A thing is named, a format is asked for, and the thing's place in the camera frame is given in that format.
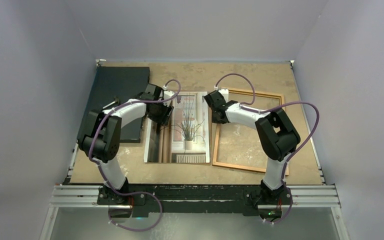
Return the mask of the light wooden picture frame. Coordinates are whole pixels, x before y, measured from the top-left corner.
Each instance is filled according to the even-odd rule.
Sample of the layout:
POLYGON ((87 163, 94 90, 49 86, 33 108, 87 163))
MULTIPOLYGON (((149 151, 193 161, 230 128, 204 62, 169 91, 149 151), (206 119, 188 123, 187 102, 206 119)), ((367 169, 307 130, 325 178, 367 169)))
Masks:
MULTIPOLYGON (((253 96, 251 90, 227 88, 228 99, 238 102, 253 96)), ((281 93, 257 91, 253 108, 272 108, 285 103, 281 93)), ((238 123, 217 124, 212 166, 265 173, 268 156, 264 153, 255 129, 238 123)))

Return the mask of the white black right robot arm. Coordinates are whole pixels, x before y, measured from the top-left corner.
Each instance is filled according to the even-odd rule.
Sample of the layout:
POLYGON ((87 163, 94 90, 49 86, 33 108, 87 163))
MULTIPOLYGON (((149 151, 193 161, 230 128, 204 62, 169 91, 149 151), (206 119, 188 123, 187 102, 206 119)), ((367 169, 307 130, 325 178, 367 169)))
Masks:
POLYGON ((221 90, 204 97, 216 124, 240 124, 257 131, 264 153, 268 157, 266 172, 260 183, 260 196, 274 203, 286 190, 285 176, 290 157, 297 150, 301 137, 281 106, 270 110, 245 107, 235 100, 227 101, 221 90))

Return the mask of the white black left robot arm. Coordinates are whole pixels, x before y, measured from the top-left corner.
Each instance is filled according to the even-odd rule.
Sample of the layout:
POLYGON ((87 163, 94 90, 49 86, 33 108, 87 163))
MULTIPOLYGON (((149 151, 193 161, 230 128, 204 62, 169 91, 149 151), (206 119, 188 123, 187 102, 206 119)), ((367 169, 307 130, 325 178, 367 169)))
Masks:
POLYGON ((95 163, 103 185, 110 189, 109 197, 118 205, 126 203, 133 193, 129 191, 128 179, 117 161, 122 128, 136 119, 149 120, 167 125, 173 112, 171 101, 179 91, 171 91, 148 84, 145 91, 128 99, 125 103, 104 110, 91 110, 82 128, 78 147, 88 159, 95 163))

